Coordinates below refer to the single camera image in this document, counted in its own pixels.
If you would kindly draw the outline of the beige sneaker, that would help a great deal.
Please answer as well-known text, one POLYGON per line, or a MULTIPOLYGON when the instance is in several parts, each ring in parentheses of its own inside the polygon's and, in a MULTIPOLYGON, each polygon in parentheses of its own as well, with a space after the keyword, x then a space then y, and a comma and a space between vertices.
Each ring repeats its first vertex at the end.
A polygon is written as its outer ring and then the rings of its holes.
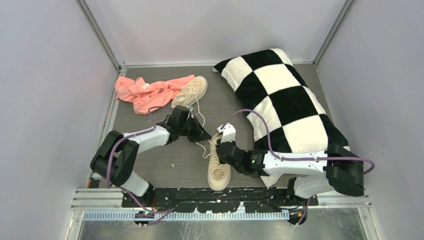
POLYGON ((201 125, 204 126, 206 119, 200 111, 199 100, 206 94, 207 89, 207 80, 203 76, 196 76, 186 86, 184 86, 171 101, 171 107, 175 108, 176 106, 184 106, 190 109, 193 104, 196 104, 197 114, 201 116, 203 120, 201 125))
POLYGON ((229 185, 231 180, 231 167, 228 164, 221 164, 216 152, 216 144, 221 138, 221 135, 215 134, 208 141, 210 147, 209 154, 207 154, 207 149, 205 146, 196 142, 196 144, 203 149, 202 158, 209 158, 207 181, 209 187, 216 192, 224 190, 229 185))

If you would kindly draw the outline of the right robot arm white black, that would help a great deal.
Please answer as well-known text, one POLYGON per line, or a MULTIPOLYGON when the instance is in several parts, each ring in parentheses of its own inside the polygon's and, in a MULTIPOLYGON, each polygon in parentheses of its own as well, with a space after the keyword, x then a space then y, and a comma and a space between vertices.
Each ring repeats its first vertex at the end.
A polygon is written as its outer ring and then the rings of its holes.
POLYGON ((216 145, 220 163, 251 178, 278 180, 295 175, 287 184, 285 198, 299 205, 314 195, 336 191, 342 195, 364 195, 364 159, 335 144, 314 153, 283 153, 270 150, 245 151, 234 141, 216 145))

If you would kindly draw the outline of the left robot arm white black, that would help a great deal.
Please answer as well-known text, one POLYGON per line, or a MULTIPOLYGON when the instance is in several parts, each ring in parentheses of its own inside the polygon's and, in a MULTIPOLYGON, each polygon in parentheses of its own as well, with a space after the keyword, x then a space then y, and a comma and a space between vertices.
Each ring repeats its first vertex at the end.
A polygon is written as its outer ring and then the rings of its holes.
POLYGON ((169 145, 179 137, 187 137, 191 143, 212 138, 189 108, 178 105, 164 121, 148 129, 132 133, 110 131, 94 154, 90 169, 110 184, 132 193, 141 207, 148 207, 154 199, 150 191, 153 186, 134 172, 137 155, 169 145))

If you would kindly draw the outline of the pink cloth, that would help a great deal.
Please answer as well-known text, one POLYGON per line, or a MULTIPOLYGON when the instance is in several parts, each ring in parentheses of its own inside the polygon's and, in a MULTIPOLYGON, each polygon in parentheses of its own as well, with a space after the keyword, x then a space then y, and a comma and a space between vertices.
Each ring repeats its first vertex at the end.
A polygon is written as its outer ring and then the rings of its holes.
POLYGON ((195 76, 192 74, 181 78, 147 83, 142 77, 133 80, 120 76, 114 85, 115 98, 132 103, 136 114, 146 115, 151 107, 166 106, 194 78, 195 76))

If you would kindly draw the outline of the black white checkered pillow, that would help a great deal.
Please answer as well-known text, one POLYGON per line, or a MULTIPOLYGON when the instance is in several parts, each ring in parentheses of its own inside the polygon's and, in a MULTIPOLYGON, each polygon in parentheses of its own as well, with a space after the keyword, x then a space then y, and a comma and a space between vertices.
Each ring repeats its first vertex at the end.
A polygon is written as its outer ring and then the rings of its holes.
POLYGON ((305 154, 328 145, 349 149, 348 140, 282 49, 226 59, 213 69, 241 103, 253 128, 256 150, 305 154))

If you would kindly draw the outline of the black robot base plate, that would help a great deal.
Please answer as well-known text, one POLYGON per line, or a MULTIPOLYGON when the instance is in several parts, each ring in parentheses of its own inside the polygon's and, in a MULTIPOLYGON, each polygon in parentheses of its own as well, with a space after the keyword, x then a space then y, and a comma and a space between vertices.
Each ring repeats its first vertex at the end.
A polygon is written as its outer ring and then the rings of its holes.
POLYGON ((177 213, 234 213, 244 208, 247 213, 276 213, 281 210, 301 210, 306 204, 318 206, 318 198, 306 200, 289 196, 285 187, 229 187, 213 191, 207 187, 157 187, 150 188, 143 196, 131 196, 122 191, 124 208, 153 208, 177 213))

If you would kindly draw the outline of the aluminium front rail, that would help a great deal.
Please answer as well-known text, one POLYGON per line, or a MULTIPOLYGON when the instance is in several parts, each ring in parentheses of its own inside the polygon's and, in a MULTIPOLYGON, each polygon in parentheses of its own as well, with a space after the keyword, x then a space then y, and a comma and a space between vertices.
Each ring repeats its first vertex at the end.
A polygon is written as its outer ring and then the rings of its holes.
POLYGON ((309 200, 287 198, 284 187, 230 187, 213 191, 201 187, 158 187, 152 198, 132 198, 121 189, 81 188, 71 209, 82 211, 88 221, 258 221, 286 220, 292 224, 307 218, 312 209, 371 208, 368 196, 352 197, 336 192, 320 193, 309 200))

